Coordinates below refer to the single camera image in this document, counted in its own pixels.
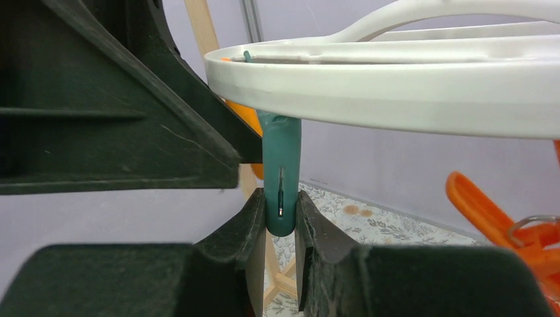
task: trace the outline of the wall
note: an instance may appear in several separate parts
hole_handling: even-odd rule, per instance
[[[203,75],[183,0],[164,0],[182,57]],[[211,0],[221,45],[247,41],[237,0]],[[56,243],[197,242],[239,212],[240,190],[141,190],[0,196],[0,298],[23,261]]]
[[[327,35],[388,0],[258,0],[265,40]],[[445,17],[401,29],[468,26],[522,19]],[[337,192],[477,234],[448,202],[447,175],[468,175],[515,219],[558,214],[560,169],[550,141],[381,131],[320,122],[303,126],[301,178]]]

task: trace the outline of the white curved bar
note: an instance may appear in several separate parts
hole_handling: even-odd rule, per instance
[[[560,12],[556,2],[536,5],[543,3]],[[529,36],[511,36],[523,27],[504,24],[405,36],[389,32],[386,38],[400,34],[374,42],[332,43],[322,37],[235,46],[205,56],[207,78],[224,98],[296,118],[425,133],[560,139],[560,35],[550,35],[558,27],[522,24]],[[365,32],[352,34],[363,39]],[[412,40],[438,34],[460,38]],[[245,50],[257,63],[221,61]]]

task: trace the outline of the floor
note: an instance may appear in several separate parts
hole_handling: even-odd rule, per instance
[[[321,213],[350,237],[362,244],[480,244],[466,236],[440,229],[415,219],[369,206],[306,184],[305,190]],[[280,268],[295,252],[293,234],[273,239]],[[268,277],[265,274],[265,289]],[[303,316],[297,311],[297,300],[280,294],[265,309],[264,317]]]

